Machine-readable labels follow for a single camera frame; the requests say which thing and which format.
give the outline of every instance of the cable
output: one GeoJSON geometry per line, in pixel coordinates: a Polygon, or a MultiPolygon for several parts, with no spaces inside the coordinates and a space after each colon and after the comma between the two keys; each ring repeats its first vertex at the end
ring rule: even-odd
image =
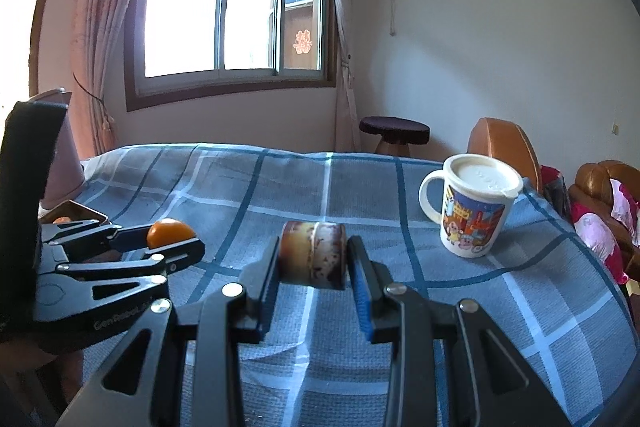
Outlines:
{"type": "Polygon", "coordinates": [[[389,35],[396,36],[396,0],[391,0],[391,22],[389,25],[389,35]]]}
{"type": "Polygon", "coordinates": [[[98,98],[97,96],[95,96],[93,93],[87,91],[84,86],[82,84],[80,84],[80,82],[78,82],[78,79],[76,78],[76,74],[74,73],[74,80],[76,81],[76,84],[78,84],[78,87],[80,87],[80,89],[82,89],[85,93],[87,93],[91,98],[93,98],[94,100],[97,100],[98,103],[100,103],[100,105],[102,106],[102,108],[104,109],[104,111],[107,111],[107,107],[104,105],[104,100],[101,98],[98,98]]]}

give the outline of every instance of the sofa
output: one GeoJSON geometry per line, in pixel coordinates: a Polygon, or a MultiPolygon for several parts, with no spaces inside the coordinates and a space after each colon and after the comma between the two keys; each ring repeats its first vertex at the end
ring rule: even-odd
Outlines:
{"type": "Polygon", "coordinates": [[[620,245],[626,273],[631,279],[640,280],[640,248],[632,243],[627,229],[611,217],[611,179],[620,181],[636,201],[640,200],[640,171],[617,160],[586,163],[580,167],[575,184],[569,188],[569,198],[602,218],[620,245]]]}
{"type": "Polygon", "coordinates": [[[505,162],[523,178],[529,178],[533,188],[542,194],[542,174],[536,152],[522,127],[516,123],[481,118],[469,135],[466,151],[505,162]]]}

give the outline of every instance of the curtain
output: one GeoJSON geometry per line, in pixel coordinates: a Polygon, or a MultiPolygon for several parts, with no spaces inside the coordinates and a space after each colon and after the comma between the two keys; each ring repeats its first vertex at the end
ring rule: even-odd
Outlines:
{"type": "Polygon", "coordinates": [[[335,100],[335,151],[359,152],[360,130],[353,92],[353,3],[335,0],[338,32],[340,33],[340,62],[337,70],[335,100]]]}
{"type": "Polygon", "coordinates": [[[71,67],[75,107],[71,125],[81,158],[115,147],[114,121],[104,105],[104,78],[108,60],[122,27],[129,0],[77,0],[71,67]]]}

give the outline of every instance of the small can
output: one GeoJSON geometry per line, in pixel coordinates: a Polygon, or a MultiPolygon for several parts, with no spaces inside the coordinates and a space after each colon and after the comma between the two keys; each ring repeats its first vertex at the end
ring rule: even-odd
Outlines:
{"type": "Polygon", "coordinates": [[[314,288],[344,289],[344,225],[287,221],[280,240],[280,279],[314,288]]]}

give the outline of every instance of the window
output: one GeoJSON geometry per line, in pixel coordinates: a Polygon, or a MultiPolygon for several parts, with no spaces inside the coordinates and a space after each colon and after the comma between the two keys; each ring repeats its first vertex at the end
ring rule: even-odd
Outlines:
{"type": "Polygon", "coordinates": [[[16,102],[29,100],[31,26],[36,0],[0,0],[0,139],[16,102]]]}
{"type": "Polygon", "coordinates": [[[132,0],[127,110],[222,92],[327,86],[335,69],[333,16],[332,0],[132,0]]]}

